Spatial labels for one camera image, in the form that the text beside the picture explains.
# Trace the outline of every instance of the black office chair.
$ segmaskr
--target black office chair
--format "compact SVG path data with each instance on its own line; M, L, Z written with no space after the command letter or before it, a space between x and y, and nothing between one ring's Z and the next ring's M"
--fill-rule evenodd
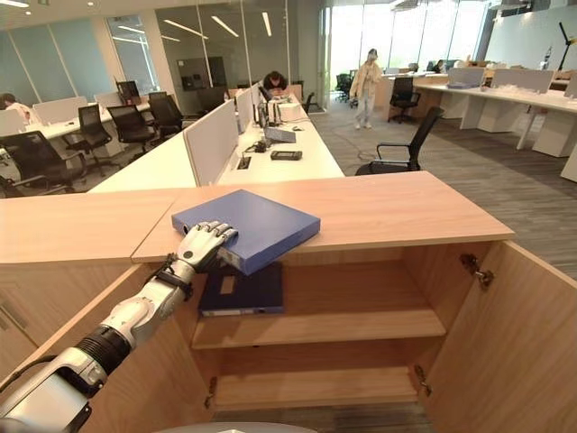
M381 143L377 145L378 160L371 161L368 164L362 165L355 176L363 176L366 174L384 174L384 173L401 173L404 171L419 171L421 166L418 163L418 154L425 142L426 137L431 132L436 121L443 115L444 110L438 106L429 108L425 119L418 127L413 140L409 144L404 143ZM388 161L383 160L380 156L381 147L405 147L408 150L408 160L406 161Z
M87 163L82 152L61 158L40 131L2 137L0 145L10 154L16 169L20 171L20 179L33 187L45 184L46 179L49 188L64 185L67 192L76 192L72 182L86 177ZM72 158L80 159L80 167L67 167L66 161Z
M149 104L161 140L182 131L182 114L171 97L155 97L149 99Z
M148 102L150 103L154 99L163 99L166 96L166 92L151 92L148 94Z
M26 192L20 190L18 187L27 186L30 187L32 184L40 186L44 184L43 189L34 189L31 193L29 190ZM0 176L0 191L2 191L2 197L0 198L18 198L18 197L29 197L29 196L46 196L49 194L56 194L65 190L67 186L61 185L56 188L50 188L50 182L46 176L35 176L30 179L19 180L14 182L10 179L6 179Z
M132 161L146 153L146 144L156 136L153 127L148 126L136 106L109 106L108 112L116 125L121 143L138 143L142 152L133 156Z
M105 177L102 170L104 166L122 168L122 165L113 162L110 158L102 158L96 156L95 149L106 146L112 141L112 137L103 127L100 120L100 108L98 105L82 106L78 109L78 119L80 121L80 134L69 134L62 138L66 142L67 149L76 152L84 152L88 155L92 153L94 163L88 164L88 171L96 169L100 172L100 176Z
M336 98L338 101L347 102L349 100L352 83L353 80L350 74L339 74L336 76L336 90L340 92Z
M305 110L305 113L307 113L307 114L308 114L308 110L310 109L310 103L311 103L311 100L313 99L314 95L315 95L315 92L311 92L310 94L308 94L307 101L305 104L303 104L303 109Z
M410 115L405 115L405 112L409 108L418 106L418 100L421 94L413 91L413 78L412 77L396 77L395 84L393 85L393 96L390 98L390 104L397 108L400 108L400 115L394 115L389 117L390 119L398 120L399 123L403 119L412 120Z

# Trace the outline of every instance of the robotic arm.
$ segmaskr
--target robotic arm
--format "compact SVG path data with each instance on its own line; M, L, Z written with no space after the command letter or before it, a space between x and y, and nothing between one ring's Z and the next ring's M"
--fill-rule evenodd
M132 350L190 298L192 277L236 234L217 221L192 227L177 253L167 257L138 294L116 305L95 331L8 398L0 408L0 432L78 431L90 416L89 399Z

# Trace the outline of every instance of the dark blue binder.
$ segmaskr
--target dark blue binder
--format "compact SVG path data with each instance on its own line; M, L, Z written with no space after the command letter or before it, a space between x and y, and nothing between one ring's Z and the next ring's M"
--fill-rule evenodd
M274 262L321 227L316 216L243 189L173 215L172 226L184 235L184 227L215 220L238 230L219 255L245 275Z

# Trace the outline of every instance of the wall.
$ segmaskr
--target wall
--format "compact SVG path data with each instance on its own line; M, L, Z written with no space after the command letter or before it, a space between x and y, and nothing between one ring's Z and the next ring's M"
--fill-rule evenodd
M552 45L549 69L557 69L565 46L559 22L569 37L577 37L577 5L500 18L485 59L537 69ZM577 46L569 49L563 69L577 69Z

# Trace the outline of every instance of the computer monitor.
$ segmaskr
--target computer monitor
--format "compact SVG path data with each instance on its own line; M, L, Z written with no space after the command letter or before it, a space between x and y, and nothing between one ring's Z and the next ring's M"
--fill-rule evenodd
M134 103L137 98L138 103L140 103L140 94L136 87L136 81L117 81L116 88L118 89L118 95L120 95L125 104Z
M198 101L200 101L203 111L208 113L223 104L224 94L228 95L226 86L200 88L197 90Z

